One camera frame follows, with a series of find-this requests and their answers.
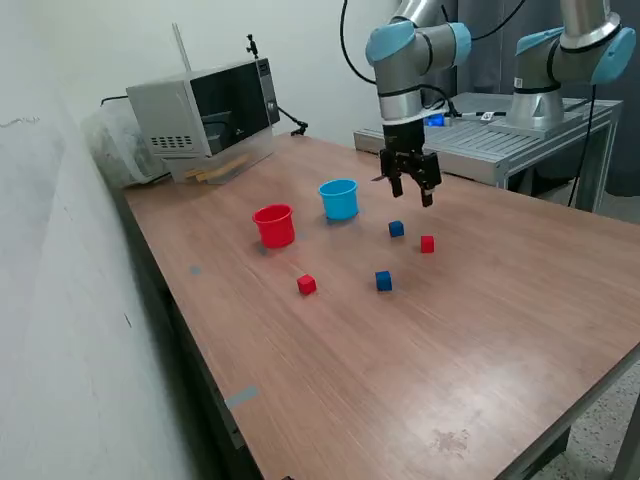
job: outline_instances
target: black cable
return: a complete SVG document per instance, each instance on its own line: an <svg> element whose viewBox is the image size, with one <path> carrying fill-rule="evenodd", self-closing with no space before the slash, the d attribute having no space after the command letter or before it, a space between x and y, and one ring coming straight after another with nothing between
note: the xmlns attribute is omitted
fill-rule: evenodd
<svg viewBox="0 0 640 480"><path fill-rule="evenodd" d="M427 90L432 90L432 91L440 94L442 99L445 102L447 102L447 105L449 106L449 114L452 117L459 117L460 116L460 112L458 112L458 110L456 110L456 107L453 104L453 100L451 100L451 97L449 95L447 95L445 93L445 91L442 90L440 87L436 87L435 85L427 85L426 83L421 83L420 84L420 88L426 88Z"/></svg>
<svg viewBox="0 0 640 480"><path fill-rule="evenodd" d="M120 95L119 97L103 98L102 101L100 102L100 106L104 105L106 102L109 102L111 100L122 100L123 98L129 98L129 96L128 95Z"/></svg>
<svg viewBox="0 0 640 480"><path fill-rule="evenodd" d="M494 33L500 31L500 29L502 27L504 27L507 23L509 23L511 21L511 19L515 16L516 13L518 13L518 11L522 8L522 6L526 3L527 0L520 0L520 3L518 4L518 6L516 8L513 9L513 12L511 12L509 15L507 15L507 17L498 24L497 27L495 27L493 30L485 33L484 35L480 35L479 37L473 37L471 40L472 41L477 41L477 40L482 40L483 38L487 38L490 37L491 35L493 35Z"/></svg>
<svg viewBox="0 0 640 480"><path fill-rule="evenodd" d="M291 120L293 123L295 123L296 125L298 125L297 130L294 130L293 132L291 132L291 136L295 137L296 135L304 135L305 132L307 131L307 128L309 128L309 124L307 122L303 122L301 120L298 120L296 117L294 117L293 115L291 115L290 113L288 113L286 110L284 110L282 107L278 106L278 111L280 111L283 115L285 115L289 120Z"/></svg>
<svg viewBox="0 0 640 480"><path fill-rule="evenodd" d="M589 107L589 123L587 124L587 136L584 137L584 144L582 145L582 154L580 155L580 165L578 166L578 173L576 175L576 180L573 182L573 187L571 188L571 195L569 196L568 207L573 203L573 197L576 194L576 190L578 188L578 182L580 181L580 176L582 175L582 167L584 167L584 160L587 157L587 148L589 147L589 138L591 137L591 126L593 125L593 111L596 105L596 86L594 85L591 89L591 107Z"/></svg>
<svg viewBox="0 0 640 480"><path fill-rule="evenodd" d="M449 23L449 13L444 5L440 5L440 9L442 10L442 15L444 16L444 21Z"/></svg>
<svg viewBox="0 0 640 480"><path fill-rule="evenodd" d="M340 46L342 47L342 55L344 56L344 59L349 64L349 67L351 68L351 71L353 73L355 73L361 80L364 80L367 83L375 85L376 84L375 80L371 80L370 78L365 77L358 71L358 69L353 65L353 63L351 63L351 59L349 58L349 54L347 53L347 47L344 43L344 17L347 14L348 2L349 0L344 0L344 3L342 4L342 14L340 15Z"/></svg>

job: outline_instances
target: gray floor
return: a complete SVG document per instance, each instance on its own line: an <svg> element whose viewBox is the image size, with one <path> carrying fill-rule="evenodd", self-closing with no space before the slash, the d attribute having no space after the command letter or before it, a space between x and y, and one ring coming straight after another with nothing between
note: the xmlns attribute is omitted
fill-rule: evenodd
<svg viewBox="0 0 640 480"><path fill-rule="evenodd" d="M545 199L566 205L569 188L560 189ZM606 195L599 214L640 224L640 197ZM572 428L567 451L534 479L607 479L613 471L639 392L640 363L580 417Z"/></svg>

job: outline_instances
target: power cord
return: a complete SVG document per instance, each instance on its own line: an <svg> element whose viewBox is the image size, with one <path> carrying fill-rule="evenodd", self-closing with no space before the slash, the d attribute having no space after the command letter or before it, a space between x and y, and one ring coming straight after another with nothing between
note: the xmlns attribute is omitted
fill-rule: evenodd
<svg viewBox="0 0 640 480"><path fill-rule="evenodd" d="M298 120L296 117L294 117L293 115L287 113L284 109L278 107L278 110L284 114L289 120L291 120L293 123L295 123L296 125L298 125L297 130L294 130L293 132L291 132L291 136L295 137L296 135L304 135L305 132L307 131L307 128L309 128L309 124L307 122L303 122L301 120Z"/></svg>
<svg viewBox="0 0 640 480"><path fill-rule="evenodd" d="M371 85L375 85L376 84L375 80L365 77L358 71L355 65L351 63L351 59L349 58L349 54L347 53L347 46L344 43L344 18L347 15L348 3L349 3L349 0L344 0L344 3L342 4L342 13L340 14L340 46L342 47L342 55L344 56L344 59L349 64L349 68L351 68L351 71L355 73L356 76L360 78L360 80L370 83Z"/></svg>
<svg viewBox="0 0 640 480"><path fill-rule="evenodd" d="M502 22L500 22L497 27L495 27L493 30L490 30L489 32L485 33L484 35L480 35L479 37L472 37L471 40L473 42L476 42L478 40L482 40L483 38L490 37L494 33L499 32L500 29L502 29L502 27L504 27L507 23L509 23L511 21L511 19L516 15L516 13L518 13L518 11L520 11L520 9L523 7L523 5L526 2L527 2L527 0L520 0L520 3L518 4L518 6L516 8L513 9L513 12L511 12L509 15L507 15L507 17Z"/></svg>
<svg viewBox="0 0 640 480"><path fill-rule="evenodd" d="M587 158L587 148L589 147L589 139L591 138L591 127L593 125L593 111L595 110L596 105L596 86L594 85L591 88L591 107L589 107L589 123L587 124L587 136L584 138L584 144L582 145L582 154L580 155L580 164L578 166L578 173L576 175L576 180L573 182L573 187L571 188L571 195L569 196L569 203L567 207L570 207L573 203L573 197L576 194L576 190L578 189L578 182L580 181L580 176L582 175L582 168L584 167L584 161Z"/></svg>

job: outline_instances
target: blue joint cap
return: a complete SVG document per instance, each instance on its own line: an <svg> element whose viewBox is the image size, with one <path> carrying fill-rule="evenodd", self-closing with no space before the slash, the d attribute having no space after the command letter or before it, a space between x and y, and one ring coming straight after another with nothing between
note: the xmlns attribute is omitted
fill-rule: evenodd
<svg viewBox="0 0 640 480"><path fill-rule="evenodd" d="M399 52L409 45L416 36L413 23L398 22L384 27L376 28L367 42L367 61L373 66L374 62L379 62Z"/></svg>
<svg viewBox="0 0 640 480"><path fill-rule="evenodd" d="M456 39L456 56L453 59L453 65L461 65L471 53L471 32L464 23L450 23L449 26Z"/></svg>
<svg viewBox="0 0 640 480"><path fill-rule="evenodd" d="M564 27L552 28L545 32L532 33L526 37L522 37L518 40L518 46L516 48L516 55L520 55L526 52L530 48L537 47L538 45L546 42L555 37L559 37L564 32Z"/></svg>
<svg viewBox="0 0 640 480"><path fill-rule="evenodd" d="M591 85L610 83L624 72L636 48L636 31L623 28L609 44L591 76Z"/></svg>

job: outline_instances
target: table leg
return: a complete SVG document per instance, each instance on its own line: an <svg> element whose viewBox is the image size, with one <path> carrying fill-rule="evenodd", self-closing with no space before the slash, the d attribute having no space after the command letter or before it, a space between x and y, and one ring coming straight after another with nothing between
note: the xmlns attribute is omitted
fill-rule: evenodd
<svg viewBox="0 0 640 480"><path fill-rule="evenodd" d="M617 126L611 123L591 135L575 204L580 210L596 212L602 203Z"/></svg>
<svg viewBox="0 0 640 480"><path fill-rule="evenodd" d="M640 398L633 409L611 480L638 480L638 478L640 478Z"/></svg>

